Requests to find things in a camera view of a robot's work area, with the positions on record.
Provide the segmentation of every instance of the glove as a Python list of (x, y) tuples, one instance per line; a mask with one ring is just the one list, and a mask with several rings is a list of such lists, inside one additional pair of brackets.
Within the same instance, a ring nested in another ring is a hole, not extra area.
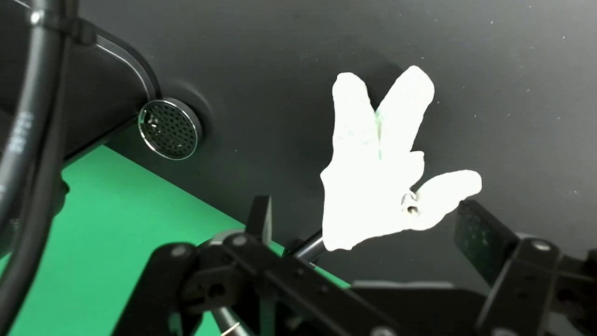
[(375, 113), (366, 85), (353, 73), (338, 75), (334, 156), (321, 172), (327, 251), (351, 251), (403, 230), (430, 230), (461, 200), (482, 193), (482, 176), (472, 171), (443, 174), (411, 191), (426, 171), (424, 154), (413, 152), (413, 144), (433, 94), (431, 79), (409, 68)]

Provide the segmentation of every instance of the green surface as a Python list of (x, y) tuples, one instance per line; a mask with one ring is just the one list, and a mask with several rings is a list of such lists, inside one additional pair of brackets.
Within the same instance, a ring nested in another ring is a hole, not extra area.
[[(64, 178), (71, 195), (53, 225), (38, 281), (12, 331), (15, 336), (111, 335), (157, 247), (200, 245), (241, 228), (109, 148), (77, 161)], [(211, 316), (198, 335), (221, 335)]]

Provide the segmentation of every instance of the cable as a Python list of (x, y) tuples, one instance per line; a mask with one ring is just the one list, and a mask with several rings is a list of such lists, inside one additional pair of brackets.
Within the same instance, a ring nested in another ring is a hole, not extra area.
[[(60, 0), (38, 0), (38, 10), (66, 14)], [(64, 109), (58, 94), (68, 42), (60, 32), (34, 27), (25, 87), (8, 152), (0, 167), (0, 225), (28, 172), (32, 195), (25, 204), (15, 253), (0, 281), (0, 335), (8, 335), (36, 279), (53, 223), (53, 199), (62, 169)]]
[[(62, 0), (36, 0), (34, 8), (53, 14), (66, 12)], [(66, 38), (58, 32), (41, 27), (32, 29), (17, 116), (0, 165), (0, 232), (10, 221), (12, 206), (21, 193), (34, 156), (40, 154), (43, 129), (55, 107), (64, 45)]]

